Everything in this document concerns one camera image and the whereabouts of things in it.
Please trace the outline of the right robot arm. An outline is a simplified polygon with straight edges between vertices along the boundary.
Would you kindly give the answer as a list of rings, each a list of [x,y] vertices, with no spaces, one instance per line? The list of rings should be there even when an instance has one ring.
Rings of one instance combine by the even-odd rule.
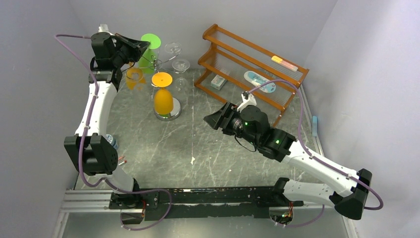
[[[340,215],[360,220],[366,208],[372,173],[346,168],[301,145],[299,140],[268,122],[268,116],[257,106],[226,103],[204,121],[223,134],[242,138],[253,151],[264,157],[297,167],[317,178],[320,183],[298,182],[280,178],[273,187],[272,199],[283,206],[292,201],[308,201],[333,207]]]

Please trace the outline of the clear tall wine glass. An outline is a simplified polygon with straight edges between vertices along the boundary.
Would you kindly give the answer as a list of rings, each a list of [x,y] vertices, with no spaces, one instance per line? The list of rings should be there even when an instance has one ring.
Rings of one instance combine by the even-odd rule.
[[[182,46],[178,42],[171,42],[165,45],[164,50],[170,54],[170,58],[165,62],[175,59],[182,52]]]

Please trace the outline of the green plastic goblet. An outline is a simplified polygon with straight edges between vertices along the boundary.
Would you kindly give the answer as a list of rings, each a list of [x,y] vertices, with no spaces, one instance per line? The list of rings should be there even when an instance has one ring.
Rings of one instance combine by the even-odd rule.
[[[153,33],[147,33],[141,37],[141,41],[150,42],[150,45],[138,61],[138,68],[144,74],[152,74],[155,71],[154,61],[158,59],[161,40],[159,36]]]

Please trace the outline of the orange plastic goblet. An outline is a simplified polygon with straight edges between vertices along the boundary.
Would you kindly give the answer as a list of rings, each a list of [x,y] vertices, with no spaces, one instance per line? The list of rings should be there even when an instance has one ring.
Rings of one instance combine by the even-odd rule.
[[[139,68],[130,68],[126,72],[126,85],[129,90],[141,90],[146,84],[143,71]]]
[[[152,84],[158,88],[154,96],[154,110],[159,115],[167,115],[173,110],[173,96],[167,89],[172,81],[172,76],[166,72],[158,72],[152,76]]]

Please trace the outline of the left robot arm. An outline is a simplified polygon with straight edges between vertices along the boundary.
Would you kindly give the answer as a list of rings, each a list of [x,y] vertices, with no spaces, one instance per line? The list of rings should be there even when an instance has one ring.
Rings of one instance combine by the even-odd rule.
[[[83,183],[96,187],[104,181],[129,208],[142,201],[137,181],[119,165],[117,150],[106,139],[112,102],[119,90],[122,67],[136,63],[150,42],[102,31],[88,37],[94,57],[80,62],[88,70],[89,95],[82,120],[64,147]]]

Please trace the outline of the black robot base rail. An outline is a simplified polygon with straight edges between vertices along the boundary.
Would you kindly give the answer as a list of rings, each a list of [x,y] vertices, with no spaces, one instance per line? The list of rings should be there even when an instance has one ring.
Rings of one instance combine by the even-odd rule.
[[[268,218],[269,209],[302,207],[289,201],[272,186],[207,188],[140,188],[131,193],[112,192],[110,210],[122,213],[123,224],[142,221],[207,217]]]

